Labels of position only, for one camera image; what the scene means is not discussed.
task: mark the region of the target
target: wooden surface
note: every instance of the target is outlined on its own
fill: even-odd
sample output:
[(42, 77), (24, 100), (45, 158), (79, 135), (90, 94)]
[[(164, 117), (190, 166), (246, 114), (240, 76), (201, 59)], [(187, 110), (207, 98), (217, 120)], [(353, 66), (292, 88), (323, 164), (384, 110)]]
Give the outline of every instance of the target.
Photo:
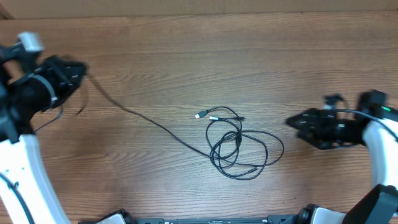
[(0, 0), (10, 19), (397, 10), (398, 0)]
[[(163, 130), (113, 107), (86, 82), (65, 116), (39, 133), (44, 164), (71, 220), (125, 208), (137, 218), (263, 217), (297, 213), (308, 203), (347, 212), (371, 189), (367, 149), (320, 151), (295, 138), (284, 120), (322, 96), (341, 93), (351, 107), (375, 88), (398, 106), (398, 12), (245, 14), (0, 21), (0, 42), (38, 32), (44, 56), (71, 54), (115, 99), (209, 151), (206, 118), (230, 106), (244, 129), (278, 135), (286, 153), (255, 180), (222, 176), (210, 161)], [(39, 125), (56, 111), (38, 114)], [(229, 127), (212, 130), (212, 141)], [(269, 138), (271, 158), (279, 153)], [(261, 148), (243, 142), (243, 161)], [(7, 212), (0, 209), (7, 223)]]

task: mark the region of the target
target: tangled cable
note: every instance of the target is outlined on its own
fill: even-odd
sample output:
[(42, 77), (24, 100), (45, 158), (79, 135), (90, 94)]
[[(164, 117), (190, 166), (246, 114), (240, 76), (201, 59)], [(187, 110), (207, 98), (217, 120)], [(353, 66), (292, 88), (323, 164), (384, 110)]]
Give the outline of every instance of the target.
[[(226, 106), (218, 106), (218, 107), (215, 107), (215, 108), (212, 108), (212, 109), (208, 109), (208, 110), (202, 111), (202, 112), (200, 112), (200, 113), (198, 113), (196, 115), (196, 118), (201, 118), (201, 117), (204, 117), (204, 115), (206, 115), (208, 113), (211, 113), (211, 112), (216, 111), (216, 110), (222, 110), (222, 109), (229, 110), (230, 112), (232, 112), (235, 115), (235, 117), (232, 117), (232, 118), (210, 117), (212, 121), (206, 128), (206, 140), (207, 140), (207, 143), (209, 144), (211, 150), (210, 150), (210, 153), (207, 154), (207, 153), (205, 153), (205, 152), (203, 152), (203, 151), (201, 151), (199, 149), (196, 149), (196, 148), (192, 147), (191, 145), (189, 145), (185, 141), (181, 140), (174, 133), (172, 133), (170, 130), (168, 130), (166, 127), (164, 127), (163, 125), (159, 124), (158, 122), (156, 122), (156, 121), (144, 116), (143, 114), (140, 114), (140, 113), (138, 113), (136, 111), (133, 111), (133, 110), (130, 110), (130, 109), (126, 108), (125, 106), (123, 106), (122, 104), (120, 104), (119, 102), (117, 102), (116, 100), (111, 98), (109, 96), (109, 94), (103, 89), (103, 87), (91, 75), (88, 75), (88, 78), (90, 79), (92, 84), (95, 86), (95, 88), (102, 94), (102, 96), (104, 98), (106, 98), (114, 106), (117, 106), (119, 109), (121, 109), (121, 110), (123, 110), (125, 112), (140, 116), (141, 118), (143, 118), (143, 119), (151, 122), (152, 124), (162, 128), (164, 131), (168, 132), (174, 139), (176, 139), (178, 142), (180, 142), (184, 146), (187, 146), (191, 150), (193, 150), (193, 151), (195, 151), (195, 152), (197, 152), (197, 153), (199, 153), (199, 154), (201, 154), (201, 155), (203, 155), (205, 157), (210, 158), (210, 161), (213, 164), (213, 166), (215, 166), (217, 168), (217, 170), (220, 173), (222, 173), (224, 176), (229, 177), (231, 179), (235, 179), (235, 180), (252, 180), (252, 179), (258, 177), (261, 174), (261, 172), (264, 170), (265, 166), (269, 166), (269, 165), (272, 165), (272, 164), (276, 163), (284, 155), (285, 146), (284, 146), (284, 143), (282, 142), (282, 140), (280, 140), (280, 138), (278, 138), (277, 136), (275, 136), (275, 135), (273, 135), (271, 133), (268, 133), (266, 131), (242, 130), (242, 120), (244, 119), (244, 117), (238, 116), (238, 114), (236, 114), (235, 111), (233, 111), (231, 108), (228, 108)], [(82, 104), (82, 108), (79, 110), (78, 114), (81, 113), (84, 110), (84, 108), (86, 106), (86, 102), (87, 102), (87, 100), (85, 100), (84, 103)], [(54, 122), (55, 120), (59, 119), (61, 114), (62, 113), (60, 113), (55, 119), (53, 119), (50, 122), (46, 123), (45, 125), (41, 126), (39, 129), (41, 129), (44, 126), (46, 126), (46, 125)], [(234, 126), (236, 131), (228, 131), (227, 133), (224, 134), (224, 136), (216, 144), (212, 145), (210, 140), (209, 140), (208, 131), (209, 131), (210, 127), (216, 122), (226, 122), (226, 123)], [(255, 138), (253, 136), (248, 135), (247, 133), (267, 134), (269, 136), (272, 136), (273, 138), (276, 138), (276, 140), (278, 140), (280, 142), (281, 146), (282, 146), (282, 152), (281, 152), (280, 156), (276, 160), (274, 160), (273, 162), (267, 163), (268, 157), (269, 157), (267, 144), (264, 141), (261, 141), (258, 138)], [(253, 141), (261, 143), (262, 146), (264, 146), (264, 151), (265, 151), (265, 155), (266, 155), (264, 163), (262, 163), (262, 164), (245, 164), (245, 163), (237, 162), (238, 156), (239, 156), (239, 153), (240, 153), (240, 146), (242, 144), (242, 138), (243, 137), (249, 138), (249, 139), (251, 139)], [(227, 141), (235, 141), (236, 148), (235, 148), (235, 150), (233, 152), (231, 152), (231, 153), (229, 153), (227, 155), (222, 155), (221, 145), (224, 142), (227, 142)], [(235, 165), (243, 166), (243, 167), (249, 167), (249, 168), (252, 168), (252, 169), (250, 169), (248, 171), (243, 171), (240, 174), (231, 174), (231, 173), (228, 173), (226, 171), (227, 169), (229, 169), (229, 168), (231, 168), (232, 166), (235, 166)]]

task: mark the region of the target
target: usb connector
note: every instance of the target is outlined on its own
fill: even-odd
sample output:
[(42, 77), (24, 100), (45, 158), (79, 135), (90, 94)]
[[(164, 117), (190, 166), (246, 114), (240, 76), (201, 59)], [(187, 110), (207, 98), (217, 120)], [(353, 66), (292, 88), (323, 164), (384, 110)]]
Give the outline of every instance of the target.
[(244, 117), (233, 117), (233, 118), (219, 118), (219, 117), (214, 117), (214, 116), (210, 116), (209, 117), (210, 120), (212, 121), (224, 121), (226, 119), (235, 119), (235, 120), (244, 120)]
[(208, 113), (207, 111), (201, 111), (195, 115), (195, 118), (196, 119), (202, 118), (202, 117), (206, 116), (207, 113)]

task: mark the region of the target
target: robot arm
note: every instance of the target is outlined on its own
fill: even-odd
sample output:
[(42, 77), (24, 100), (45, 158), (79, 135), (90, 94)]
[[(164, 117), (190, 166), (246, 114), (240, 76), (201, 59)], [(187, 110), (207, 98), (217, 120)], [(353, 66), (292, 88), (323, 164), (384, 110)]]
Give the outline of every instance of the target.
[[(298, 138), (322, 150), (365, 145), (374, 188), (347, 214), (309, 205), (290, 223), (389, 223), (398, 209), (398, 111), (388, 108), (386, 94), (376, 90), (360, 96), (357, 111), (336, 110), (335, 103), (343, 100), (339, 95), (325, 99), (325, 110), (311, 108), (286, 123), (298, 129)], [(344, 111), (356, 116), (340, 119), (338, 112)]]
[[(56, 108), (80, 86), (86, 65), (51, 56), (37, 65), (43, 47), (22, 33), (12, 47), (0, 47), (0, 196), (13, 223), (70, 223), (55, 195), (30, 126), (33, 115)], [(25, 75), (9, 83), (3, 67), (20, 63)]]

